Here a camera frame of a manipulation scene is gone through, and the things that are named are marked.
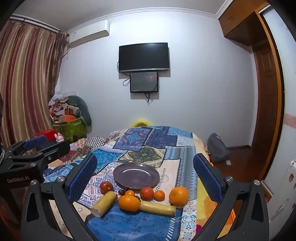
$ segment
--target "plate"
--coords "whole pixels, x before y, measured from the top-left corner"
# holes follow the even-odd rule
[[[120,185],[132,189],[156,186],[160,178],[154,167],[138,162],[127,162],[117,166],[113,170],[113,176]]]

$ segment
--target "curtain rod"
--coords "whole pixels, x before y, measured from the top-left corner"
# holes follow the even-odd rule
[[[20,22],[25,22],[25,23],[32,24],[32,25],[37,26],[37,27],[42,27],[42,28],[45,28],[46,30],[52,31],[54,33],[59,32],[59,29],[54,27],[54,26],[48,25],[46,23],[40,22],[40,21],[38,21],[36,19],[29,18],[29,17],[26,17],[26,16],[12,14],[12,16],[9,19],[10,20],[15,20],[15,21],[20,21]]]

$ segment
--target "fabric pile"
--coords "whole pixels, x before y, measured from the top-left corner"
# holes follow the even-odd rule
[[[75,120],[75,117],[87,125],[91,125],[91,116],[89,114],[85,101],[71,92],[57,92],[49,101],[49,113],[54,123],[67,122]]]

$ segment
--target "pink wall border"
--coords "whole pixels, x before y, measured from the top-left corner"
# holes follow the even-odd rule
[[[296,129],[296,116],[285,113],[284,124]]]

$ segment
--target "pink toy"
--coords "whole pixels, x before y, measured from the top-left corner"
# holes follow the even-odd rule
[[[56,141],[57,141],[58,143],[64,140],[64,137],[62,136],[61,133],[55,134],[54,136],[55,136]]]

